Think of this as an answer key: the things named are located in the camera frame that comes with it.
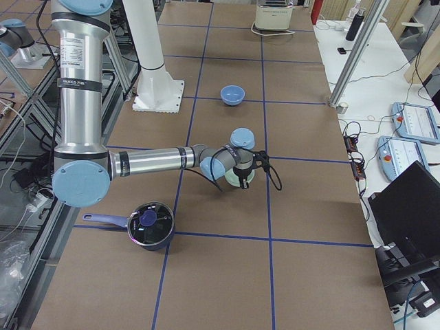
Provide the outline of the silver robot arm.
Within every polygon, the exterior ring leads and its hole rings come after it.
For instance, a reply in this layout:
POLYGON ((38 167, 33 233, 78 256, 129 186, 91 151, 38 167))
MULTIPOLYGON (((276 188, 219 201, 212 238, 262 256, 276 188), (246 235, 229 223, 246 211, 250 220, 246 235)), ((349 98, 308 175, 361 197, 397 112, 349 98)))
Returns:
POLYGON ((43 69, 50 59, 47 48, 34 40, 19 19, 1 22, 1 51, 17 69, 43 69))
MULTIPOLYGON (((151 1, 125 1, 126 19, 140 62, 134 108, 176 113, 184 82, 166 71, 151 1)), ((203 144, 112 153, 102 142, 102 44, 110 36, 110 1, 54 1, 52 23, 60 34, 61 141, 54 150, 54 194, 76 208, 92 206, 111 180, 138 173, 199 167, 215 180, 232 171, 248 187, 255 164, 254 135, 235 130, 220 149, 203 144)))

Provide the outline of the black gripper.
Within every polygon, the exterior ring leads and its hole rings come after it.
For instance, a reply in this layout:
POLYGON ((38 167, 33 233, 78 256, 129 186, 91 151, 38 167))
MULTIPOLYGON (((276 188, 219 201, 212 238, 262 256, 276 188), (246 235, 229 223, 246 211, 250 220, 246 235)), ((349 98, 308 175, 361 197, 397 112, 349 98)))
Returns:
POLYGON ((248 189, 248 182, 253 180, 253 169, 251 167, 242 169, 235 166, 232 170, 233 173, 239 178, 240 187, 242 189, 248 189))

